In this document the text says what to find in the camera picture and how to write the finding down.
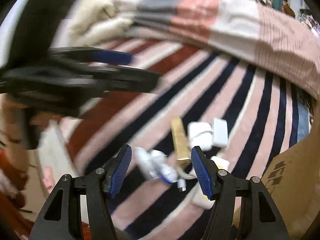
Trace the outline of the person's left hand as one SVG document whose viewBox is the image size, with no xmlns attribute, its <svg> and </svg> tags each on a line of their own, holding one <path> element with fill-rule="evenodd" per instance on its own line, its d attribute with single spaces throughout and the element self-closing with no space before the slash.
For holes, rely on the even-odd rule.
<svg viewBox="0 0 320 240">
<path fill-rule="evenodd" d="M 18 124 L 16 112 L 27 108 L 13 99 L 9 94 L 1 97 L 1 108 L 3 114 L 4 135 L 6 137 L 5 156 L 7 161 L 16 169 L 27 172 L 29 167 L 29 154 L 23 142 L 23 132 Z M 39 126 L 44 130 L 48 127 L 50 120 L 59 122 L 63 116 L 50 112 L 40 112 L 30 120 L 31 125 Z"/>
</svg>

